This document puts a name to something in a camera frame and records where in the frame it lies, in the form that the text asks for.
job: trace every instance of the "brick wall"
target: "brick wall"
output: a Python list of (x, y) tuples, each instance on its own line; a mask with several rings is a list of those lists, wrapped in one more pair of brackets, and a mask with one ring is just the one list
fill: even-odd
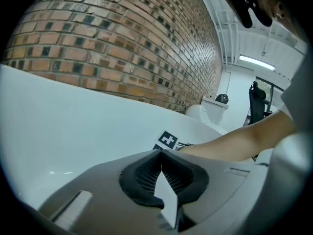
[(36, 0), (2, 62), (184, 113), (216, 93), (221, 60), (202, 0)]

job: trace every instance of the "black office chair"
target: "black office chair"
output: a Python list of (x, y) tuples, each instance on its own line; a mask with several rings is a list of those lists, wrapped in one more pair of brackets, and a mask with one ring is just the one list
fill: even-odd
[(268, 117), (272, 112), (265, 111), (265, 91), (258, 88), (258, 83), (253, 82), (249, 89), (250, 98), (250, 114), (251, 119), (249, 124), (256, 123), (265, 117)]

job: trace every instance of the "person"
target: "person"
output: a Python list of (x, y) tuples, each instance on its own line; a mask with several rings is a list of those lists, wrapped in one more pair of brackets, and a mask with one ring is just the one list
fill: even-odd
[[(306, 41), (306, 34), (303, 33), (304, 30), (293, 11), (286, 6), (286, 1), (254, 0), (268, 17), (279, 23), (295, 37)], [(297, 130), (289, 109), (283, 105), (279, 111), (260, 122), (236, 129), (207, 143), (183, 147), (179, 151), (210, 159), (243, 161), (258, 155), (263, 150), (274, 148), (283, 138), (297, 132)]]

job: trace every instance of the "ceiling light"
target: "ceiling light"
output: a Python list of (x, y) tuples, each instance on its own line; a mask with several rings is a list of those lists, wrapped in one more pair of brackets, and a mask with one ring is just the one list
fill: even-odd
[(260, 61), (260, 60), (257, 60), (257, 59), (251, 58), (251, 57), (246, 57), (246, 56), (240, 55), (240, 56), (239, 56), (239, 59), (240, 59), (240, 60), (243, 60), (243, 61), (250, 62), (250, 63), (254, 63), (254, 64), (256, 64), (256, 65), (263, 66), (263, 67), (265, 67), (265, 68), (267, 68), (267, 69), (270, 69), (271, 71), (275, 70), (275, 66), (269, 65), (269, 64), (267, 64), (267, 63), (264, 63), (264, 62), (262, 62), (262, 61)]

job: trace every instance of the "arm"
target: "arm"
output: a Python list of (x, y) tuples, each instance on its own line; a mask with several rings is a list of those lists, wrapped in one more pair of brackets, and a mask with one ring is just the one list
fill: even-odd
[(182, 148), (190, 155), (210, 159), (242, 161), (274, 148), (284, 137), (295, 133), (293, 121), (283, 112), (276, 112), (252, 125), (248, 125), (213, 141)]

